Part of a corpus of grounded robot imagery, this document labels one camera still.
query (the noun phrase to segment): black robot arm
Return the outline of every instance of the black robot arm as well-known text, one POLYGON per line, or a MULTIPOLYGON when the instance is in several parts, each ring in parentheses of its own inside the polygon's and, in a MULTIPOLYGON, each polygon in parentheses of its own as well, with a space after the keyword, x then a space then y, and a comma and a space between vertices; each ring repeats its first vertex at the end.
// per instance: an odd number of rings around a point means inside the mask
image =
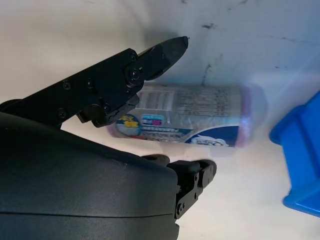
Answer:
POLYGON ((177 239, 176 219, 213 180, 213 161, 139 157, 60 126, 74 115, 112 124, 187 47, 177 37, 139 55, 127 49, 0 105, 0 240, 177 239))

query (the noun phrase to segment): black plastic casing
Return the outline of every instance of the black plastic casing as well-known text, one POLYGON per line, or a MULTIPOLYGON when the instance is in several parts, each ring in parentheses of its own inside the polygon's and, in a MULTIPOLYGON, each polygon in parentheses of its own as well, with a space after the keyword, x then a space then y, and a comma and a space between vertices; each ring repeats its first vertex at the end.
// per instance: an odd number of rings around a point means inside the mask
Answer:
POLYGON ((176 240, 176 173, 0 112, 1 240, 176 240))

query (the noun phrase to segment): blue container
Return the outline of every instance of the blue container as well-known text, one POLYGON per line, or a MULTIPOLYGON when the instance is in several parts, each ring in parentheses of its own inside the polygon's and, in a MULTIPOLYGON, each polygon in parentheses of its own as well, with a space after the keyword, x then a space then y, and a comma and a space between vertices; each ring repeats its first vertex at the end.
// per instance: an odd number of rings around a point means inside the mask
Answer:
POLYGON ((320 92, 294 108, 269 137, 282 145, 290 175, 291 191, 283 204, 320 217, 320 92))

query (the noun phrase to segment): screw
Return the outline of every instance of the screw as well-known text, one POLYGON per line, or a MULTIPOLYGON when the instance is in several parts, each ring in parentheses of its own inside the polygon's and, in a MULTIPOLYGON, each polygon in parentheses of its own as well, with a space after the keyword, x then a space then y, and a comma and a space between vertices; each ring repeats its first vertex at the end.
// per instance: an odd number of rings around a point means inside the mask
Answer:
POLYGON ((63 84, 62 84, 62 87, 64 90, 70 90, 71 89, 71 84, 68 80, 64 80, 63 81, 63 84))
POLYGON ((104 105, 103 111, 104 111, 105 114, 108 114, 110 112, 110 107, 109 107, 108 104, 104 105))
POLYGON ((58 116, 61 119, 65 119, 67 117, 67 112, 63 108, 58 109, 58 116))
POLYGON ((134 53, 131 54, 131 61, 134 62, 137 60, 137 57, 134 53))
POLYGON ((88 89, 93 89, 95 87, 95 84, 92 80, 89 80, 87 86, 88 86, 88 89))
POLYGON ((131 79, 133 80, 133 81, 135 81, 135 80, 138 80, 139 79, 139 72, 134 68, 134 69, 131 69, 130 71, 129 71, 129 74, 130 74, 130 77, 131 77, 131 79))

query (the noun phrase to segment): white surface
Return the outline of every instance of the white surface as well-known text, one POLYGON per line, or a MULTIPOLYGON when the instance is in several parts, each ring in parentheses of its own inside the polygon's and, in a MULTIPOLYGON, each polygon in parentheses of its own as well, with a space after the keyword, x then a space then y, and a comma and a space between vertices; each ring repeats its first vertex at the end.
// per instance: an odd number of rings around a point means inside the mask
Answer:
POLYGON ((319 8, 318 0, 2 0, 0 101, 126 48, 139 52, 187 35, 187 53, 161 81, 254 86, 259 126, 249 146, 221 157, 202 146, 114 139, 75 118, 63 129, 137 155, 215 160, 214 182, 178 221, 180 240, 316 240, 320 219, 282 205, 290 182, 268 133, 320 89, 319 8))

